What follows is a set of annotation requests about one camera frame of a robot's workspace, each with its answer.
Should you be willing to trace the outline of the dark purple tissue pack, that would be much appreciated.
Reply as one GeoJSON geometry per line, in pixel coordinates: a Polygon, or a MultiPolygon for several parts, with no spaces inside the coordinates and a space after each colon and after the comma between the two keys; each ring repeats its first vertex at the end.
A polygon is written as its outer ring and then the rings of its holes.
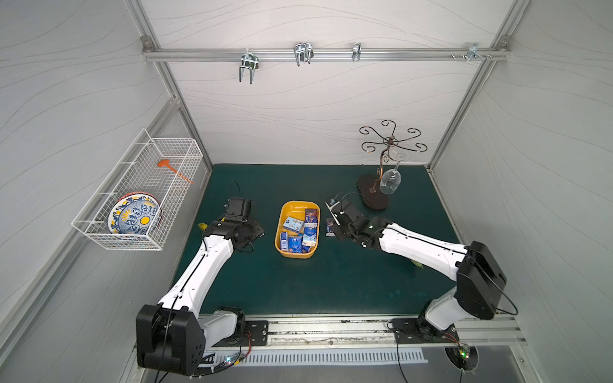
{"type": "Polygon", "coordinates": [[[306,227],[314,227],[319,223],[319,209],[306,208],[304,224],[306,227]]]}

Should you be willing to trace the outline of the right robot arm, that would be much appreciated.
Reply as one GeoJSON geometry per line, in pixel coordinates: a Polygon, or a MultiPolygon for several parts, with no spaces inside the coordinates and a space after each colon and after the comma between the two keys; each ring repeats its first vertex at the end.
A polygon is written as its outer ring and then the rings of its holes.
{"type": "Polygon", "coordinates": [[[455,287],[422,309],[417,324],[442,334],[457,321],[496,316],[507,279],[485,244],[452,244],[410,231],[382,217],[334,212],[333,230],[367,249],[399,255],[439,272],[455,287]]]}

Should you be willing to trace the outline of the purple anime tissue pack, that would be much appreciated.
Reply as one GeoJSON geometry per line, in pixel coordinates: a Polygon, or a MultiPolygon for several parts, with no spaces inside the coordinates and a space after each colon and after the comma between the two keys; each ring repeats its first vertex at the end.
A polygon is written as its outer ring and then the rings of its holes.
{"type": "Polygon", "coordinates": [[[326,236],[335,237],[335,221],[332,218],[326,218],[326,236]]]}

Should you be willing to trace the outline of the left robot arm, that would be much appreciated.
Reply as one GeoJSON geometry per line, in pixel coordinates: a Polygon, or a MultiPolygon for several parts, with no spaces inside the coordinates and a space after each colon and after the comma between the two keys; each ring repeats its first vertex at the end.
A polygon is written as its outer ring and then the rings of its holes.
{"type": "Polygon", "coordinates": [[[223,265],[237,250],[264,234],[255,218],[215,220],[202,233],[201,246],[174,286],[156,305],[137,314],[137,364],[157,373],[202,377],[220,373],[244,360],[237,352],[205,366],[208,350],[223,340],[239,344],[245,334],[244,312],[221,307],[200,319],[201,307],[223,265]]]}

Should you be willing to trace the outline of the yellow plastic storage box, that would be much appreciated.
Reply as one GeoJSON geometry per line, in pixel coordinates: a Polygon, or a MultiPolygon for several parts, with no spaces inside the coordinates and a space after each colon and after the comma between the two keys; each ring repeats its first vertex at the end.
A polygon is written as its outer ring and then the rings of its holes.
{"type": "Polygon", "coordinates": [[[286,202],[279,215],[276,250],[286,258],[311,258],[318,247],[322,226],[317,204],[297,200],[286,202]]]}

